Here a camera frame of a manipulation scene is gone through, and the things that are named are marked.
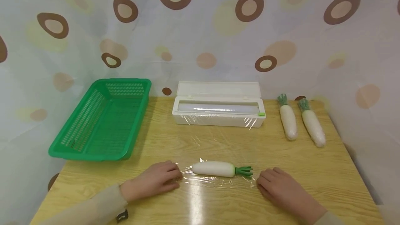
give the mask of basket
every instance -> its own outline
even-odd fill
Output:
[[[105,161],[131,157],[151,81],[110,78],[95,81],[49,148],[68,160]]]

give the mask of dispenser lid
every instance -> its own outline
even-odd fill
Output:
[[[261,98],[259,83],[179,81],[178,96]]]

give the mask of polka dot curtain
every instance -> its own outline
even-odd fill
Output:
[[[109,77],[149,78],[160,97],[176,96],[179,80],[257,81],[264,99],[286,93],[321,101],[381,209],[400,199],[400,0],[0,6],[0,172],[20,183],[3,177],[0,186],[8,186],[4,200],[21,189],[38,193],[0,211],[0,224],[29,223],[63,165],[47,156],[48,146],[90,84]]]

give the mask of green radish top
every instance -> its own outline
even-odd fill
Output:
[[[235,167],[235,175],[242,175],[244,177],[251,177],[253,175],[252,168],[250,166],[246,167]]]
[[[281,94],[279,97],[277,97],[277,102],[279,103],[279,107],[286,106],[288,105],[288,98],[286,94]]]
[[[308,100],[306,98],[302,98],[299,100],[297,103],[301,112],[303,113],[304,111],[310,109],[310,106],[308,105]]]

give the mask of wrapped radish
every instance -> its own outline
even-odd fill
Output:
[[[301,115],[303,117],[304,125],[306,126],[311,139],[314,141],[317,147],[325,146],[324,130],[318,121],[318,117],[312,110],[310,110],[310,107],[308,106],[308,100],[306,98],[300,99],[298,105],[302,112]]]
[[[193,164],[192,171],[199,175],[216,175],[223,177],[234,177],[235,175],[242,175],[244,177],[251,177],[253,175],[250,166],[237,168],[229,162],[218,161],[205,161]]]
[[[287,139],[293,141],[297,138],[297,125],[296,117],[294,115],[292,107],[288,105],[288,98],[286,94],[281,94],[277,97],[279,103],[279,112],[281,113],[282,125],[285,130]]]

